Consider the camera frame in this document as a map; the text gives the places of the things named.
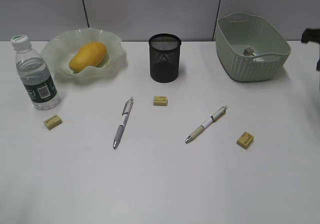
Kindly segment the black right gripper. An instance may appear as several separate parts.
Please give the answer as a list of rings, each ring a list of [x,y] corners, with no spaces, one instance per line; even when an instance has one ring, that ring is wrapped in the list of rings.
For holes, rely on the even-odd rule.
[[[317,62],[316,71],[320,71],[320,59]]]

